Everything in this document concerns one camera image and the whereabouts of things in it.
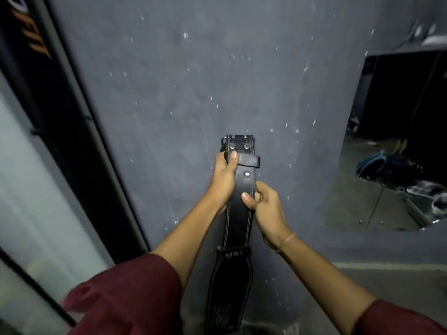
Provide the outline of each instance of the right hand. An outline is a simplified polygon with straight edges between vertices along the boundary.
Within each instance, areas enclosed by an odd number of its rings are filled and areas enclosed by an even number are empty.
[[[257,224],[263,236],[272,244],[269,246],[277,249],[293,232],[286,223],[278,193],[261,181],[256,181],[256,191],[256,199],[245,192],[242,201],[256,212]]]

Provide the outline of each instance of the hand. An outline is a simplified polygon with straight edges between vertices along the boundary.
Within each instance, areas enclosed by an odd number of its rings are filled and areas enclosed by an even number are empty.
[[[220,208],[220,213],[225,211],[225,206],[228,199],[234,191],[234,178],[236,175],[238,154],[232,151],[230,154],[230,162],[227,162],[224,157],[224,152],[216,155],[216,163],[214,166],[214,175],[211,180],[211,185],[207,191],[213,201],[215,201]]]
[[[286,223],[278,193],[261,181],[256,181],[256,191],[256,199],[245,192],[242,201],[256,212],[262,234],[271,243],[269,246],[277,249],[293,232]]]

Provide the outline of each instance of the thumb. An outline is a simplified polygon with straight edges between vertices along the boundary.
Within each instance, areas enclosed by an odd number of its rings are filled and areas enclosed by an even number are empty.
[[[234,173],[237,168],[237,162],[239,160],[239,155],[236,151],[232,151],[230,154],[230,162],[228,162],[227,169]]]
[[[242,193],[241,198],[248,209],[256,210],[257,202],[254,200],[253,197],[250,196],[249,193]]]

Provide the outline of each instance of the red shirt sleeve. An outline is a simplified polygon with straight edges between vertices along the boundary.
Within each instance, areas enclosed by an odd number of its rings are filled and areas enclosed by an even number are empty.
[[[162,257],[146,254],[99,273],[65,298],[85,313],[69,335],[182,334],[182,283]]]
[[[425,315],[377,300],[360,316],[353,335],[446,335],[447,329]]]

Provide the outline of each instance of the left hand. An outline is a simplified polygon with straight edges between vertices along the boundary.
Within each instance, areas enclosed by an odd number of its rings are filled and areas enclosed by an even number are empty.
[[[225,205],[234,190],[234,177],[239,156],[236,151],[232,151],[230,156],[230,162],[227,164],[224,152],[216,155],[214,175],[207,191],[207,195],[219,205],[219,214],[225,211]]]

